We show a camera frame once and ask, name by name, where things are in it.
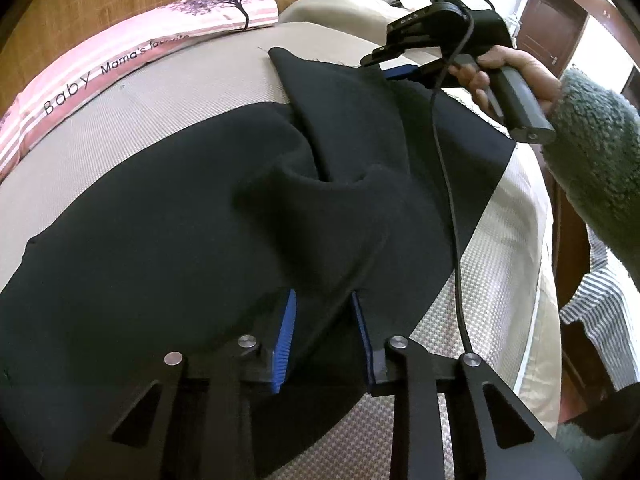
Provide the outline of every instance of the finger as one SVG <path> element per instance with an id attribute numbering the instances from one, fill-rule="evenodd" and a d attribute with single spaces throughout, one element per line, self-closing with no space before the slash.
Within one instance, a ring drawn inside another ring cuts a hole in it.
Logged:
<path id="1" fill-rule="evenodd" d="M 493 117 L 494 111 L 489 106 L 489 98 L 486 96 L 484 90 L 476 90 L 472 93 L 474 102 L 480 107 L 480 109 L 487 115 Z"/>
<path id="2" fill-rule="evenodd" d="M 469 83 L 469 91 L 474 93 L 476 90 L 482 90 L 489 86 L 489 76 L 486 72 L 477 72 Z"/>
<path id="3" fill-rule="evenodd" d="M 518 70 L 522 70 L 535 59 L 531 54 L 523 50 L 495 45 L 486 54 L 478 57 L 478 64 L 484 68 L 500 68 L 501 66 L 511 65 Z"/>
<path id="4" fill-rule="evenodd" d="M 458 70 L 458 82 L 462 86 L 468 87 L 475 75 L 476 69 L 472 65 L 463 65 Z"/>

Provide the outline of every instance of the black cloth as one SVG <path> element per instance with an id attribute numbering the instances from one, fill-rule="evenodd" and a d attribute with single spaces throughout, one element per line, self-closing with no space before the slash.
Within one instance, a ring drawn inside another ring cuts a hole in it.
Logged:
<path id="1" fill-rule="evenodd" d="M 0 294 L 0 415 L 45 478 L 137 370 L 245 333 L 290 287 L 292 377 L 253 413 L 266 475 L 364 392 L 351 291 L 382 341 L 409 335 L 452 272 L 430 92 L 270 56 L 290 105 L 237 108 L 123 161 L 28 242 Z M 444 94 L 436 106 L 465 247 L 514 143 Z"/>
<path id="2" fill-rule="evenodd" d="M 560 424 L 558 444 L 584 480 L 636 480 L 640 475 L 640 383 Z"/>

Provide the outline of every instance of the wooden door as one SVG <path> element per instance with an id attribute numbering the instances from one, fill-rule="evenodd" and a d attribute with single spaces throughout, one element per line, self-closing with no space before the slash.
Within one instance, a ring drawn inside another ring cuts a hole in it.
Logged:
<path id="1" fill-rule="evenodd" d="M 518 48 L 559 76 L 575 51 L 587 16 L 572 0 L 529 0 L 520 20 Z"/>
<path id="2" fill-rule="evenodd" d="M 633 68 L 629 79 L 626 80 L 622 95 L 635 106 L 636 109 L 640 110 L 640 72 L 638 72 L 636 67 Z"/>

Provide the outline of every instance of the sleeve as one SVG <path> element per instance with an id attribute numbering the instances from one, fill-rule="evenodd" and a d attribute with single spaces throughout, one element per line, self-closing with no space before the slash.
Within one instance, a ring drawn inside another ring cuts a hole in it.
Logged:
<path id="1" fill-rule="evenodd" d="M 621 95 L 576 69 L 550 117 L 546 163 L 576 212 L 640 285 L 640 120 Z"/>

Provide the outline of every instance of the pink pillow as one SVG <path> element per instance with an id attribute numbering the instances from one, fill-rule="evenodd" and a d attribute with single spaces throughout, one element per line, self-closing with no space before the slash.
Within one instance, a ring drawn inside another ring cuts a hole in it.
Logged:
<path id="1" fill-rule="evenodd" d="M 133 70 L 213 35 L 277 21 L 274 0 L 180 0 L 83 41 L 37 75 L 0 119 L 0 182 L 53 128 Z"/>

